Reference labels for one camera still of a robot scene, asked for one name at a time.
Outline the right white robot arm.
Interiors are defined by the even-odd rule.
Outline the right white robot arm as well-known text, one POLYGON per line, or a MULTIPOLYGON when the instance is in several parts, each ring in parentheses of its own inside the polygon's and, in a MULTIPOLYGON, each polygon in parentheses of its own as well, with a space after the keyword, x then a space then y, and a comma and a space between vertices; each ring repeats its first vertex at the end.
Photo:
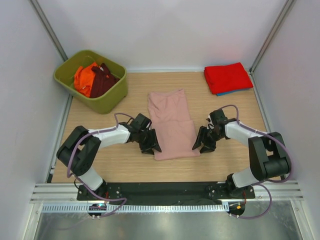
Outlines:
POLYGON ((291 175, 291 156, 280 133, 253 129, 238 116, 227 118, 223 108, 211 112, 206 120, 208 125, 199 128, 193 149, 200 149, 202 154, 214 152, 221 139, 234 139, 248 148, 249 166, 231 173, 225 181, 229 197, 238 198, 250 186, 291 175))

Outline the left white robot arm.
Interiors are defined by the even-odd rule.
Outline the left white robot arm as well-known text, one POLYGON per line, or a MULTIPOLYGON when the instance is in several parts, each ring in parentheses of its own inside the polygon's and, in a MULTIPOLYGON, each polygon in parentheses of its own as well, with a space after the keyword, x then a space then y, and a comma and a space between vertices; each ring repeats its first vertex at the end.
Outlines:
POLYGON ((74 176, 93 199, 103 200, 107 196, 107 183, 93 167, 98 151, 116 144, 136 142, 143 154, 161 153, 156 130, 151 124, 148 117, 139 113, 128 121, 116 120, 113 127, 87 129, 79 125, 60 146, 56 157, 67 167, 68 178, 74 176))

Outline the pink t shirt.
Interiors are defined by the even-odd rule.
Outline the pink t shirt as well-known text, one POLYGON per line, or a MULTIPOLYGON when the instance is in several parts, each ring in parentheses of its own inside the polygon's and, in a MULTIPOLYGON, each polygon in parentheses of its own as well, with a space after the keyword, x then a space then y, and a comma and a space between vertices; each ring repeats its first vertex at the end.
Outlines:
POLYGON ((150 92, 148 111, 161 148, 154 153, 156 161, 200 156, 200 151, 193 149, 197 134, 184 89, 150 92))

